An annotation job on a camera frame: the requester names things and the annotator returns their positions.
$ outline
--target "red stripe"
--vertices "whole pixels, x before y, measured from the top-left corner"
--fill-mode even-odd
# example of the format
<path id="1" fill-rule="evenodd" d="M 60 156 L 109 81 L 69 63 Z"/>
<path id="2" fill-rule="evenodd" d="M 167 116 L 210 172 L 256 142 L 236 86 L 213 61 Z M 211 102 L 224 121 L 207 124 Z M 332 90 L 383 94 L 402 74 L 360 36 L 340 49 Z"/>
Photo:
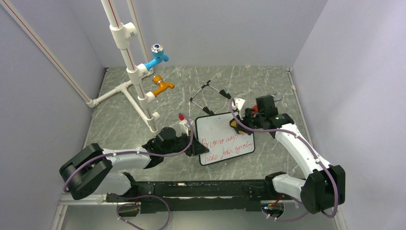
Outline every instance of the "red stripe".
<path id="1" fill-rule="evenodd" d="M 30 34 L 35 38 L 35 40 L 38 42 L 38 44 L 42 47 L 42 49 L 45 50 L 45 52 L 52 58 L 52 60 L 55 62 L 56 65 L 58 65 L 58 67 L 61 69 L 61 71 L 66 75 L 66 77 L 71 81 L 71 83 L 77 88 L 77 90 L 83 95 L 84 98 L 86 98 L 86 100 L 88 102 L 90 102 L 88 100 L 88 98 L 84 95 L 84 93 L 82 91 L 80 91 L 80 89 L 78 88 L 78 86 L 72 81 L 72 79 L 65 73 L 65 71 L 62 69 L 62 67 L 55 61 L 55 59 L 49 54 L 49 52 L 45 49 L 45 47 L 38 41 L 38 39 L 34 36 L 34 34 L 28 29 L 28 27 L 22 22 L 22 20 L 17 16 L 17 14 L 11 9 L 11 7 L 3 0 L 4 4 L 7 5 L 7 7 L 11 10 L 11 12 L 18 18 L 18 20 L 21 22 L 21 24 L 23 24 L 23 26 L 28 30 L 28 32 L 30 32 Z"/>
<path id="2" fill-rule="evenodd" d="M 133 8 L 133 12 L 134 12 L 134 16 L 135 16 L 135 22 L 137 23 L 137 26 L 138 26 L 138 32 L 139 32 L 139 34 L 140 34 L 140 38 L 141 38 L 141 41 L 142 41 L 142 45 L 144 46 L 144 50 L 147 51 L 147 48 L 145 47 L 144 39 L 142 38 L 140 26 L 139 26 L 139 24 L 138 24 L 138 19 L 137 19 L 137 15 L 136 15 L 136 13 L 135 13 L 134 5 L 133 5 L 133 0 L 131 0 L 130 2 L 131 2 L 131 7 Z"/>
<path id="3" fill-rule="evenodd" d="M 138 85 L 138 87 L 140 87 L 140 90 L 141 90 L 141 92 L 142 92 L 142 95 L 144 96 L 144 98 L 146 98 L 146 97 L 145 97 L 145 93 L 144 93 L 144 91 L 142 90 L 141 85 Z M 151 115 L 151 113 L 149 112 L 149 109 L 147 109 L 147 112 L 148 112 L 149 118 L 152 118 L 152 115 Z"/>
<path id="4" fill-rule="evenodd" d="M 134 63 L 133 63 L 133 60 L 131 59 L 130 52 L 128 52 L 128 49 L 125 49 L 125 50 L 127 50 L 128 58 L 130 59 L 131 65 L 133 66 L 133 70 L 135 70 Z"/>
<path id="5" fill-rule="evenodd" d="M 117 27 L 119 27 L 118 22 L 117 22 L 117 18 L 115 17 L 115 13 L 114 13 L 114 10 L 113 10 L 112 3 L 110 2 L 110 0 L 109 0 L 109 5 L 110 5 L 110 8 L 112 9 L 112 13 L 113 13 L 113 16 L 114 16 L 114 19 L 115 19 L 115 23 L 117 24 Z"/>

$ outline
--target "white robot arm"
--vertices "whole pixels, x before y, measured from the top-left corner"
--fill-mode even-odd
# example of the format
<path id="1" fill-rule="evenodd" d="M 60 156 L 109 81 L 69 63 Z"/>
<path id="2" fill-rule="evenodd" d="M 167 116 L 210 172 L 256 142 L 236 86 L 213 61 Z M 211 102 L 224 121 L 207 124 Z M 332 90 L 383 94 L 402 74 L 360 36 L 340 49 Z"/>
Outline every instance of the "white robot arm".
<path id="1" fill-rule="evenodd" d="M 293 156 L 302 170 L 305 180 L 276 172 L 265 178 L 265 189 L 269 195 L 286 194 L 303 202 L 306 209 L 314 214 L 345 200 L 345 171 L 340 165 L 333 166 L 303 138 L 294 121 L 287 114 L 279 114 L 273 97 L 256 98 L 257 105 L 249 108 L 242 99 L 231 103 L 233 111 L 238 112 L 230 121 L 230 126 L 241 134 L 251 135 L 254 129 L 264 129 L 277 139 Z"/>
<path id="2" fill-rule="evenodd" d="M 119 171 L 152 168 L 162 163 L 164 156 L 181 153 L 195 156 L 209 152 L 195 137 L 188 135 L 185 120 L 179 125 L 180 136 L 175 129 L 165 127 L 155 138 L 136 149 L 111 150 L 102 149 L 96 143 L 90 144 L 66 162 L 59 173 L 75 200 L 92 193 L 126 194 L 135 180 L 130 174 Z"/>

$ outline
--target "white pvc pipe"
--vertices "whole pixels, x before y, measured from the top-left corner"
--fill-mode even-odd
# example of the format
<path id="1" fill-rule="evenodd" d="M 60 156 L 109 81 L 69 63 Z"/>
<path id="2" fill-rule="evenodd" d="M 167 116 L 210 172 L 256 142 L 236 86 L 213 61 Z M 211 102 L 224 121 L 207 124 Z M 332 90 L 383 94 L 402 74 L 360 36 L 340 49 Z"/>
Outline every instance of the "white pvc pipe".
<path id="1" fill-rule="evenodd" d="M 147 48 L 145 47 L 144 39 L 143 39 L 142 34 L 141 34 L 141 29 L 140 29 L 140 26 L 138 24 L 137 15 L 135 14 L 135 5 L 133 3 L 133 0 L 127 0 L 127 5 L 128 5 L 128 9 L 130 10 L 131 17 L 132 17 L 133 22 L 134 22 L 134 26 L 138 31 L 138 42 L 140 43 L 141 49 L 143 51 L 142 54 L 144 56 L 144 60 L 147 63 L 147 62 L 149 62 L 148 55 L 147 55 Z"/>
<path id="2" fill-rule="evenodd" d="M 124 93 L 124 95 L 127 97 L 127 99 L 130 101 L 131 105 L 137 110 L 137 112 L 140 114 L 142 120 L 145 122 L 145 124 L 149 127 L 149 124 L 147 122 L 147 116 L 145 116 L 144 112 L 141 110 L 137 102 L 134 100 L 134 98 L 131 96 L 131 94 L 128 92 L 127 89 L 122 89 L 121 92 Z"/>
<path id="3" fill-rule="evenodd" d="M 114 1 L 113 0 L 101 0 L 101 1 L 104 11 L 106 11 L 110 25 L 117 28 L 120 27 L 122 23 L 120 17 L 118 16 Z"/>
<path id="4" fill-rule="evenodd" d="M 0 0 L 0 4 L 11 15 L 11 17 L 17 22 L 17 24 L 24 30 L 24 32 L 30 37 L 30 39 L 38 46 L 38 48 L 45 54 L 45 56 L 51 61 L 56 69 L 64 76 L 69 84 L 78 92 L 78 94 L 85 100 L 86 104 L 93 108 L 94 104 L 92 99 L 84 92 L 79 84 L 73 79 L 72 75 L 66 70 L 55 54 L 44 43 L 40 36 L 32 29 L 28 22 L 21 16 L 17 9 L 9 0 Z"/>
<path id="5" fill-rule="evenodd" d="M 119 29 L 124 29 L 125 27 L 122 27 L 122 23 L 120 21 L 120 18 L 118 16 L 118 12 L 115 8 L 114 0 L 101 0 L 103 4 L 103 8 L 106 11 L 107 18 L 109 19 L 110 22 L 110 30 L 112 31 L 118 31 Z M 118 48 L 121 50 L 121 54 L 123 56 L 123 59 L 125 61 L 125 65 L 127 66 L 127 72 L 130 76 L 130 72 L 137 72 L 137 65 L 134 63 L 134 58 L 131 54 L 131 50 L 129 48 L 129 43 L 123 43 L 123 39 L 127 39 L 125 34 L 116 34 L 116 36 L 113 34 L 113 38 L 116 41 L 116 44 Z M 144 99 L 146 97 L 145 91 L 142 87 L 141 81 L 137 82 L 134 84 L 135 90 L 137 91 L 138 97 Z M 149 109 L 144 109 L 142 111 L 138 104 L 135 102 L 135 100 L 131 97 L 131 95 L 128 93 L 127 89 L 122 89 L 122 92 L 126 95 L 127 99 L 133 104 L 134 108 L 137 110 L 137 112 L 140 114 L 141 117 L 146 117 L 147 119 L 154 119 L 152 116 L 151 112 Z M 156 132 L 157 128 L 155 126 L 150 127 L 149 124 L 147 123 L 149 129 L 151 132 Z"/>
<path id="6" fill-rule="evenodd" d="M 137 66 L 134 64 L 133 55 L 131 54 L 130 48 L 127 49 L 120 49 L 121 55 L 123 55 L 123 59 L 127 69 L 133 71 L 137 70 Z"/>
<path id="7" fill-rule="evenodd" d="M 93 100 L 94 100 L 97 104 L 100 104 L 100 102 L 102 102 L 102 101 L 106 100 L 107 98 L 109 98 L 109 97 L 115 95 L 116 93 L 118 93 L 118 90 L 117 90 L 116 88 L 114 88 L 114 89 L 108 91 L 107 93 L 103 94 L 102 96 L 100 96 L 100 97 L 98 97 L 98 98 L 96 98 L 96 99 L 93 99 Z"/>

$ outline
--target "gray tabletop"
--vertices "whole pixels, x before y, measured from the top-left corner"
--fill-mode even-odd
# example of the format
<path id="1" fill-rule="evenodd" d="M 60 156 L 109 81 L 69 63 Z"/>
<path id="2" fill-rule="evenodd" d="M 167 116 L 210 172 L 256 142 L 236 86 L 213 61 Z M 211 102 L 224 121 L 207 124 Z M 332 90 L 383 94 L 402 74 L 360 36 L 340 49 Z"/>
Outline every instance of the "gray tabletop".
<path id="1" fill-rule="evenodd" d="M 283 99 L 276 102 L 279 113 L 289 114 L 296 122 L 299 131 L 306 137 L 303 121 L 299 113 L 297 99 L 284 67 L 243 66 L 187 66 L 154 67 L 166 82 L 175 84 L 157 97 L 151 110 L 157 111 L 161 119 L 158 127 L 172 126 L 178 122 L 178 113 L 189 113 L 189 98 L 206 81 L 220 73 L 221 87 L 233 97 L 245 99 L 249 105 L 255 104 L 255 98 L 276 92 Z M 101 90 L 106 93 L 122 82 L 128 81 L 125 68 L 109 68 Z M 146 91 L 157 88 L 152 76 L 143 79 Z M 216 80 L 213 86 L 220 88 Z M 136 98 L 133 86 L 129 92 Z M 207 105 L 216 114 L 228 112 L 229 101 L 211 89 L 204 89 L 202 96 L 196 98 L 199 104 Z M 95 111 L 87 143 L 98 143 L 106 149 L 131 149 L 145 144 L 154 136 L 122 93 L 118 93 L 100 103 Z M 199 107 L 191 105 L 191 118 L 206 115 Z M 226 161 L 201 166 L 198 157 L 188 158 L 182 154 L 165 158 L 151 169 L 130 169 L 137 181 L 196 181 L 196 180 L 241 180 L 264 179 L 274 172 L 287 172 L 295 177 L 303 173 L 293 157 L 278 141 L 268 133 L 255 134 L 256 150 L 253 153 Z"/>

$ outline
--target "purple cable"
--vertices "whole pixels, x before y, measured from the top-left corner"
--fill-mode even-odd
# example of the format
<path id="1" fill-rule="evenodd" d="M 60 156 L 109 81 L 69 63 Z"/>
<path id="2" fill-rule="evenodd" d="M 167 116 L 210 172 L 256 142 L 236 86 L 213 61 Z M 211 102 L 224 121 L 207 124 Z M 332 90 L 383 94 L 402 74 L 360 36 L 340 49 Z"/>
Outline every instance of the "purple cable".
<path id="1" fill-rule="evenodd" d="M 193 127 L 192 127 L 192 124 L 190 123 L 189 118 L 188 118 L 185 114 L 179 113 L 179 115 L 182 115 L 182 116 L 186 119 L 186 121 L 187 121 L 188 124 L 189 124 L 189 128 L 190 128 L 190 130 L 191 130 L 191 138 L 190 138 L 190 141 L 189 141 L 188 145 L 186 146 L 186 148 L 185 148 L 184 150 L 182 150 L 182 151 L 180 151 L 180 152 L 177 152 L 177 153 L 171 153 L 171 154 L 166 154 L 166 155 L 163 155 L 163 154 L 155 154 L 155 153 L 151 153 L 151 152 L 142 152 L 142 151 L 129 150 L 129 151 L 118 152 L 118 153 L 116 153 L 116 155 L 124 155 L 124 154 L 130 154 L 130 153 L 139 153 L 139 154 L 145 154 L 145 155 L 151 155 L 151 156 L 157 156 L 157 157 L 173 157 L 173 156 L 177 156 L 177 155 L 179 155 L 179 154 L 184 153 L 184 152 L 192 145 L 192 141 L 193 141 Z M 73 178 L 76 174 L 78 174 L 78 172 L 79 172 L 80 170 L 82 170 L 84 167 L 86 167 L 88 164 L 92 163 L 93 161 L 95 161 L 95 160 L 97 160 L 97 159 L 100 159 L 100 158 L 103 158 L 103 157 L 110 157 L 110 156 L 113 156 L 113 155 L 114 155 L 114 153 L 108 153 L 108 154 L 99 155 L 99 156 L 97 156 L 97 157 L 94 157 L 94 158 L 88 160 L 87 162 L 85 162 L 85 163 L 82 164 L 81 166 L 79 166 L 79 168 L 76 169 L 76 170 L 72 173 L 72 175 L 70 175 L 70 177 L 68 177 L 68 179 L 65 181 L 64 186 L 63 186 L 63 191 L 64 191 L 65 193 L 68 193 L 68 192 L 69 192 L 69 191 L 67 190 L 67 187 L 68 187 L 68 184 L 70 183 L 70 181 L 72 181 L 72 178 Z"/>
<path id="2" fill-rule="evenodd" d="M 294 201 L 296 201 L 296 202 L 297 202 L 297 203 L 299 203 L 299 204 L 303 204 L 303 202 L 302 202 L 302 201 L 300 201 L 300 200 L 298 200 L 298 199 L 294 198 L 293 196 L 291 196 L 291 199 L 292 199 L 292 200 L 294 200 Z"/>
<path id="3" fill-rule="evenodd" d="M 238 118 L 237 116 L 233 113 L 233 104 L 235 104 L 234 98 L 230 99 L 230 111 L 231 111 L 231 115 L 233 116 L 233 118 L 235 119 L 235 121 L 237 121 L 237 123 L 242 126 L 243 128 L 245 128 L 248 131 L 251 132 L 259 132 L 259 133 L 269 133 L 269 132 L 284 132 L 284 133 L 289 133 L 293 136 L 296 136 L 296 133 L 290 131 L 290 130 L 286 130 L 286 129 L 263 129 L 263 130 L 259 130 L 259 129 L 253 129 L 250 128 L 248 126 L 246 126 L 245 124 L 243 124 Z M 301 142 L 303 142 L 304 145 L 306 145 L 306 147 L 310 150 L 310 152 L 312 153 L 314 159 L 317 159 L 317 155 L 314 152 L 313 148 L 310 146 L 310 144 L 301 136 L 297 137 Z M 337 213 L 337 208 L 338 208 L 338 189 L 337 189 L 337 185 L 336 182 L 333 179 L 333 176 L 331 175 L 331 173 L 327 170 L 327 168 L 324 166 L 324 164 L 320 161 L 318 163 L 320 165 L 320 167 L 323 168 L 323 170 L 326 172 L 328 178 L 330 179 L 331 183 L 333 184 L 333 190 L 334 190 L 334 208 L 333 208 L 333 212 L 331 214 L 326 213 L 325 211 L 321 211 L 326 217 L 328 218 L 333 218 L 336 213 Z"/>
<path id="4" fill-rule="evenodd" d="M 169 205 L 165 202 L 164 199 L 162 199 L 161 197 L 156 196 L 156 195 L 140 195 L 140 196 L 130 197 L 130 198 L 125 198 L 125 197 L 121 197 L 121 198 L 124 199 L 124 200 L 133 200 L 133 199 L 140 199 L 140 198 L 147 198 L 147 197 L 152 197 L 152 198 L 155 198 L 155 199 L 158 199 L 158 200 L 162 201 L 162 202 L 165 204 L 165 206 L 166 206 L 166 208 L 167 208 L 167 210 L 168 210 L 168 219 L 166 220 L 165 224 L 164 224 L 161 228 L 158 229 L 158 230 L 162 230 L 162 229 L 164 229 L 164 228 L 168 225 L 169 219 L 170 219 L 170 209 L 169 209 Z M 135 207 L 137 207 L 138 205 L 132 204 L 132 203 L 126 203 L 126 204 L 120 205 L 120 206 L 117 208 L 117 217 L 118 217 L 118 219 L 124 221 L 125 223 L 127 223 L 127 224 L 133 226 L 133 227 L 136 228 L 136 229 L 145 230 L 145 229 L 140 228 L 139 226 L 137 226 L 137 225 L 131 223 L 130 221 L 128 221 L 128 220 L 126 220 L 126 219 L 124 219 L 123 217 L 120 216 L 120 214 L 119 214 L 118 211 L 119 211 L 120 208 L 123 207 L 123 206 L 135 206 Z"/>

